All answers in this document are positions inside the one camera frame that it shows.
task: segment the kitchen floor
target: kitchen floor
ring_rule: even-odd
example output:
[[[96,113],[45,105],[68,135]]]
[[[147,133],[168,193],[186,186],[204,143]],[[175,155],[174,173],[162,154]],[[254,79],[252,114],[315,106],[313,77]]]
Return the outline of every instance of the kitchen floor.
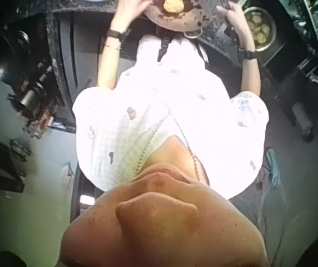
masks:
[[[124,71],[131,64],[125,62]],[[227,90],[239,90],[240,71],[222,77]],[[274,266],[294,266],[307,247],[318,238],[318,136],[309,144],[292,127],[269,92],[263,99],[270,113],[266,146],[275,150],[282,187],[265,198],[265,241]],[[69,218],[69,188],[59,174],[62,167],[76,164],[75,138],[49,131],[41,140],[30,140],[22,132],[22,120],[6,101],[11,89],[0,82],[0,141],[22,137],[34,156],[29,160],[29,178],[23,194],[0,194],[0,247],[24,258],[28,266],[52,266]],[[255,221],[259,210],[257,187],[250,186],[232,199],[233,204]]]

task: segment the bracelet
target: bracelet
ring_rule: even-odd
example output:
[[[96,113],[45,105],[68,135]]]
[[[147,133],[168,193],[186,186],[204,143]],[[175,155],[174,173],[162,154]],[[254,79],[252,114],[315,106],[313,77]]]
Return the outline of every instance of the bracelet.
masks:
[[[110,49],[113,49],[113,50],[117,50],[117,51],[121,50],[121,46],[113,47],[113,46],[109,46],[109,45],[106,44],[106,43],[105,43],[105,46],[108,47],[108,48],[110,48]]]

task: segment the person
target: person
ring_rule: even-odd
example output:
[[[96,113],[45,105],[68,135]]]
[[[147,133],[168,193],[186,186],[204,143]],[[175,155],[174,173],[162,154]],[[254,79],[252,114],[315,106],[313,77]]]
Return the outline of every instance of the person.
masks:
[[[125,33],[149,4],[119,0],[110,29]],[[255,51],[242,8],[217,11]],[[74,103],[79,166],[105,194],[64,233],[58,266],[267,266],[261,234],[229,202],[262,164],[257,60],[242,62],[230,100],[201,46],[177,38],[162,58],[160,48],[144,36],[116,84],[121,41],[108,37],[98,87]]]

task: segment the bowl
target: bowl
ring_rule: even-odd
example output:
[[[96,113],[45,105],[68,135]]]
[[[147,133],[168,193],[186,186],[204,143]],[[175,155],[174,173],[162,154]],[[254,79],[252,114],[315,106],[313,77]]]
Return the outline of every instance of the bowl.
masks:
[[[257,52],[261,52],[267,50],[272,43],[276,39],[276,24],[272,16],[263,8],[261,7],[249,7],[244,10],[244,14],[246,16],[247,21],[249,21],[250,25],[253,23],[256,28],[254,30],[251,29],[253,35],[263,34],[266,37],[266,41],[264,43],[259,43],[257,38],[255,38],[255,46]],[[261,17],[260,22],[255,22],[252,20],[253,16]],[[262,31],[262,25],[265,24],[269,28],[269,34]]]

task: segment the white shirt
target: white shirt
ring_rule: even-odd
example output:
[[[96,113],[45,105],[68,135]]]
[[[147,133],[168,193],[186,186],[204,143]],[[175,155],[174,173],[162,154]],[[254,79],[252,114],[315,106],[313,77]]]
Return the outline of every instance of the white shirt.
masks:
[[[79,166],[103,191],[132,181],[173,135],[186,146],[187,140],[210,186],[226,199],[244,191],[262,165],[264,102],[251,92],[230,100],[221,79],[203,66],[140,60],[113,91],[81,92],[73,111]]]

